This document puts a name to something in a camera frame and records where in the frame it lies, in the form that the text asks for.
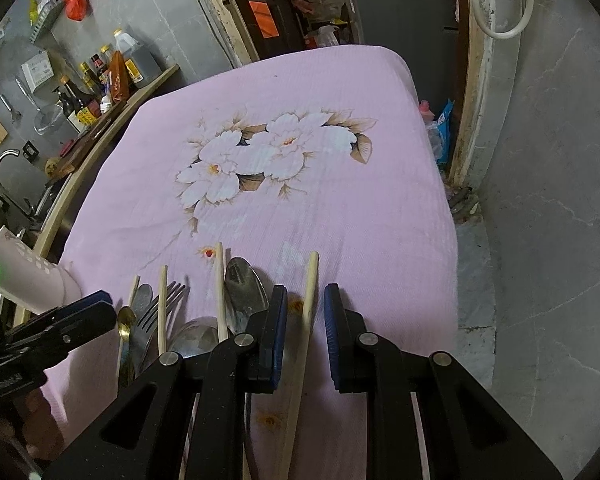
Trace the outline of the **operator hand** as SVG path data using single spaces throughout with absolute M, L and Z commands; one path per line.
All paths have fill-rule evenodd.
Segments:
M 36 460 L 56 460 L 64 449 L 64 436 L 42 391 L 29 392 L 24 407 L 22 434 L 27 451 Z

